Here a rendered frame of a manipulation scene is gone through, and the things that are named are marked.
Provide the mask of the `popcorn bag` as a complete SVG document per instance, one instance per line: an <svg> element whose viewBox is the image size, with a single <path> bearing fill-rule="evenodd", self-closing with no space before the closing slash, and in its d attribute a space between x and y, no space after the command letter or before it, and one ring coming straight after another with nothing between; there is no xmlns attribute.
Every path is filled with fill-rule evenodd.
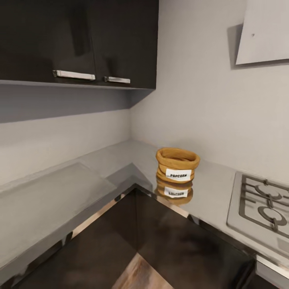
<svg viewBox="0 0 289 289"><path fill-rule="evenodd" d="M194 152L178 148L160 148L156 159L159 163L156 175L169 183L184 184L195 177L200 157Z"/></svg>

